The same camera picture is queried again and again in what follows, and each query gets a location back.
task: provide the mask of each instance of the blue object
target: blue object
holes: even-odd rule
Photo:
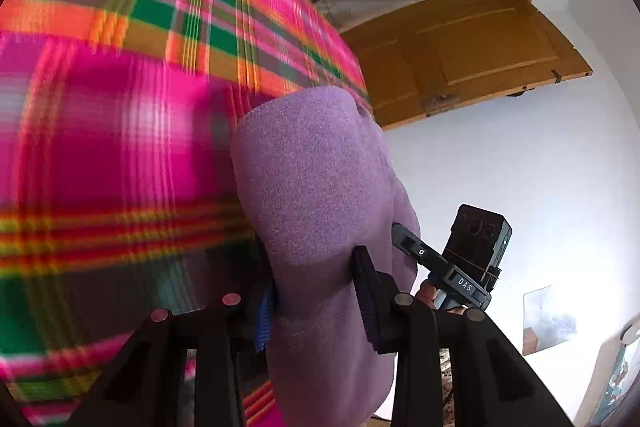
[[[269,342],[271,335],[271,310],[273,309],[273,281],[264,287],[262,301],[258,305],[255,317],[255,350],[260,352]]]

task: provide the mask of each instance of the wooden door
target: wooden door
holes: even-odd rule
[[[527,0],[428,0],[343,37],[382,127],[591,74]]]

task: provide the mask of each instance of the plaid blanket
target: plaid blanket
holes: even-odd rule
[[[0,379],[66,421],[153,309],[206,305],[251,241],[228,143],[256,105],[356,59],[306,0],[5,0]]]

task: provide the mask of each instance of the orange stripe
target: orange stripe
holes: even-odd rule
[[[198,248],[215,247],[232,241],[249,240],[253,230],[212,233],[155,244],[130,245],[108,251],[58,254],[53,257],[10,256],[0,257],[0,277],[20,275],[48,275],[66,271],[83,271],[120,264],[144,263],[172,255],[183,255]]]
[[[167,62],[183,66],[188,71],[209,73],[208,57],[210,46],[206,42],[201,42],[170,30],[167,33],[167,46],[163,57]],[[235,81],[236,79],[228,78],[227,80]]]
[[[276,406],[276,401],[271,400],[267,405],[265,405],[262,409],[260,409],[255,415],[251,416],[251,418],[248,418],[246,420],[247,427],[250,427],[251,425],[258,423],[261,419],[267,416],[268,413],[270,413],[275,406]]]
[[[290,94],[301,89],[298,84],[262,68],[260,68],[260,76],[258,79],[260,92],[270,96],[284,96],[285,94]]]
[[[99,44],[102,35],[97,34],[94,28],[100,14],[104,14],[104,11],[64,1],[4,0],[0,7],[0,29],[87,39],[93,44]]]
[[[262,384],[258,389],[253,391],[249,396],[247,396],[242,401],[242,406],[244,409],[250,407],[252,403],[258,400],[261,396],[264,396],[265,393],[268,393],[271,390],[271,380],[267,380],[264,384]]]
[[[271,401],[273,401],[273,391],[269,390],[269,392],[267,394],[265,394],[263,397],[258,399],[254,404],[252,404],[251,407],[247,407],[244,410],[244,415],[247,418],[251,418],[251,416],[253,416],[256,413],[260,412],[262,410],[262,408],[265,405],[267,405],[269,402],[271,402]]]
[[[164,221],[166,219],[188,219],[195,217],[238,216],[243,214],[236,198],[223,201],[178,202],[171,209],[154,206],[121,208],[56,208],[54,210],[36,206],[0,212],[0,230],[7,232],[35,232],[37,230],[65,229],[73,226],[101,227]]]
[[[172,239],[202,232],[248,227],[244,216],[236,219],[196,219],[175,223],[167,221],[146,227],[120,226],[96,229],[52,230],[35,233],[7,233],[0,235],[0,255],[55,255],[63,250],[89,250],[116,247],[136,241]]]

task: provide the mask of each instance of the finger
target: finger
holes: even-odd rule
[[[436,298],[436,295],[438,293],[438,290],[436,290],[436,286],[431,284],[428,279],[422,281],[422,284],[420,284],[420,290],[424,292],[425,295],[430,295],[432,301]]]
[[[433,303],[433,299],[436,298],[437,293],[438,293],[438,291],[433,286],[433,284],[431,284],[428,281],[423,281],[422,284],[420,285],[420,289],[415,294],[415,297],[419,301],[424,302],[429,308],[434,310],[434,309],[436,309],[436,306]]]
[[[429,293],[420,289],[415,294],[415,298],[418,299],[418,301],[424,302],[432,310],[436,309],[436,305],[433,303],[433,298],[431,298]]]

